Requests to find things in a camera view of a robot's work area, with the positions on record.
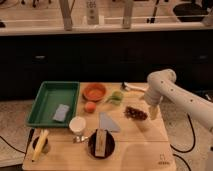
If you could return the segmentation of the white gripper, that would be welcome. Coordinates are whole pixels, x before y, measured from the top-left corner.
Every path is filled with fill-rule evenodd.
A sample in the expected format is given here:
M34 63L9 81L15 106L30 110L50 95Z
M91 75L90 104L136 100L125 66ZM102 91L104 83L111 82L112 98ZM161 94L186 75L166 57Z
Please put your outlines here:
M157 105L160 104L162 101L162 94L156 91L154 88L149 87L146 92L144 93L144 100L149 107L150 119L155 120L158 114L158 107Z

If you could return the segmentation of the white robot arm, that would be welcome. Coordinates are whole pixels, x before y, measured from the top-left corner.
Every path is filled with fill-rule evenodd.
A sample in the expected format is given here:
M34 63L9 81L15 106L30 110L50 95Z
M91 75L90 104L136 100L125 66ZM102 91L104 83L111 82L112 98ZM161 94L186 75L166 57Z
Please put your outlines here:
M165 96L213 134L213 103L177 86L175 81L176 73L172 69L150 73L144 94L146 103L157 106Z

